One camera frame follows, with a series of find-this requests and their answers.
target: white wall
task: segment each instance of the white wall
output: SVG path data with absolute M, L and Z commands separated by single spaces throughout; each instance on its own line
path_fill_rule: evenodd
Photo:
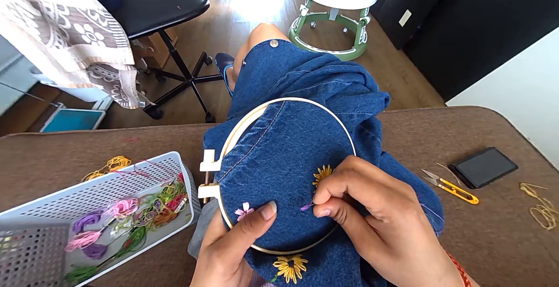
M 447 105 L 482 106 L 499 112 L 559 169 L 559 28 Z

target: chair seat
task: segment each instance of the chair seat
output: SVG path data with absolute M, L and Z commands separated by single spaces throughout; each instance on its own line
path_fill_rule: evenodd
M 122 0 L 112 15 L 135 39 L 194 19 L 209 7 L 208 0 Z

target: baby walker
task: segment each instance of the baby walker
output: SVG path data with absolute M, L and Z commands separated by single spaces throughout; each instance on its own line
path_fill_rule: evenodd
M 324 5 L 330 8 L 330 12 L 309 12 L 312 2 Z M 305 4 L 299 7 L 300 15 L 293 21 L 289 28 L 289 39 L 299 48 L 310 50 L 312 52 L 327 52 L 337 56 L 342 61 L 349 61 L 362 55 L 367 48 L 367 31 L 365 26 L 369 24 L 371 18 L 368 16 L 369 7 L 374 5 L 377 0 L 305 0 Z M 360 19 L 358 21 L 350 19 L 347 16 L 338 14 L 339 10 L 361 10 Z M 299 38 L 301 28 L 304 24 L 310 23 L 311 28 L 316 27 L 316 21 L 335 21 L 345 26 L 343 32 L 347 33 L 348 29 L 355 32 L 355 44 L 351 49 L 342 51 L 323 50 L 313 47 Z

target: thread snips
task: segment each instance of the thread snips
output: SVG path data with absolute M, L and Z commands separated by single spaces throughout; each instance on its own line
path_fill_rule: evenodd
M 478 204 L 480 202 L 479 199 L 477 197 L 475 197 L 474 195 L 472 195 L 471 193 L 468 193 L 467 191 L 464 191 L 464 190 L 460 189 L 459 187 L 455 186 L 452 183 L 449 183 L 445 179 L 435 175 L 432 172 L 429 172 L 429 171 L 424 170 L 424 169 L 421 169 L 421 170 L 423 172 L 425 172 L 426 175 L 429 176 L 429 177 L 423 177 L 423 179 L 429 181 L 430 183 L 436 185 L 437 187 L 440 187 L 444 191 L 447 191 L 447 192 L 465 200 L 466 202 L 468 202 L 470 204 Z

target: red bracelet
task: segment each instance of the red bracelet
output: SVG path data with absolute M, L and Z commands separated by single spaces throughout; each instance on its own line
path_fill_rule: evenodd
M 454 263 L 454 265 L 456 265 L 456 268 L 458 269 L 458 272 L 460 272 L 460 276 L 462 276 L 462 280 L 464 281 L 464 285 L 466 287 L 472 287 L 472 283 L 470 283 L 470 280 L 468 279 L 468 276 L 466 275 L 466 272 L 462 268 L 462 266 L 460 266 L 458 261 L 456 261 L 456 259 L 452 255 L 450 255 L 448 252 L 447 252 L 447 255 L 451 258 L 452 263 Z

